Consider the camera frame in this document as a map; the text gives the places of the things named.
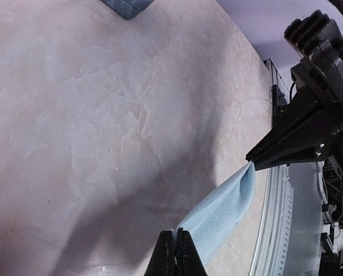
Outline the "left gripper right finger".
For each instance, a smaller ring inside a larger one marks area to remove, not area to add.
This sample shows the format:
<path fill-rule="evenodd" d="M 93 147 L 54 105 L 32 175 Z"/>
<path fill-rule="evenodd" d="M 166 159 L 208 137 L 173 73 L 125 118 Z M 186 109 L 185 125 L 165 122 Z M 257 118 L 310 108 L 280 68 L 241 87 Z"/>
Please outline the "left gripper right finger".
<path fill-rule="evenodd" d="M 175 275 L 207 276 L 191 234 L 183 228 L 176 233 Z"/>

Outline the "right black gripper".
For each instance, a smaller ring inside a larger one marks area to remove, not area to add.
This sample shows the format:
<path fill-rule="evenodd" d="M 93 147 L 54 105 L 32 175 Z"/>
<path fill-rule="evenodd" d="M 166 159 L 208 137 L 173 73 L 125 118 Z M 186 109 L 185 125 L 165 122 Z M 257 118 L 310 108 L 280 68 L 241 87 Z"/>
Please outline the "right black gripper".
<path fill-rule="evenodd" d="M 330 156 L 343 160 L 343 36 L 335 20 L 313 42 L 313 51 L 291 69 L 292 102 L 246 155 L 256 170 Z"/>

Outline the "blue-grey hard glasses case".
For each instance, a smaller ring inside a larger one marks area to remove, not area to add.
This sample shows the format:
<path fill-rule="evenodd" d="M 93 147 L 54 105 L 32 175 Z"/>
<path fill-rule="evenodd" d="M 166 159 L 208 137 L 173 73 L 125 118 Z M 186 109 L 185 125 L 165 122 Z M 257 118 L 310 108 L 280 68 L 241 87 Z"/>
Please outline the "blue-grey hard glasses case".
<path fill-rule="evenodd" d="M 102 0 L 102 2 L 123 19 L 131 20 L 147 9 L 154 0 Z"/>

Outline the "blue cleaning cloth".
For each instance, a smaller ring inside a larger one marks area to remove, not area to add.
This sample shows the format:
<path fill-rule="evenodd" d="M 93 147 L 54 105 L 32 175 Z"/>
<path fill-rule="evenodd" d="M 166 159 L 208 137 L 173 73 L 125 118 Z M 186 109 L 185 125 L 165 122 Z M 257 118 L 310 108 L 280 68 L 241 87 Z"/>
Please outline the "blue cleaning cloth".
<path fill-rule="evenodd" d="M 256 172 L 248 162 L 198 203 L 178 224 L 191 234 L 206 266 L 244 218 L 255 195 Z"/>

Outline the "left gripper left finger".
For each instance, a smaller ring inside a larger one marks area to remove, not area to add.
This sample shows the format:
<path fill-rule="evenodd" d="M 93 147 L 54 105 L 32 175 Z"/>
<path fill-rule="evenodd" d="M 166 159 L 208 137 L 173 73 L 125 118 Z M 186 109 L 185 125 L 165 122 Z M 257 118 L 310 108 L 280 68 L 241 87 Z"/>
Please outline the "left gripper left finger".
<path fill-rule="evenodd" d="M 175 275 L 175 240 L 173 231 L 160 232 L 144 275 Z"/>

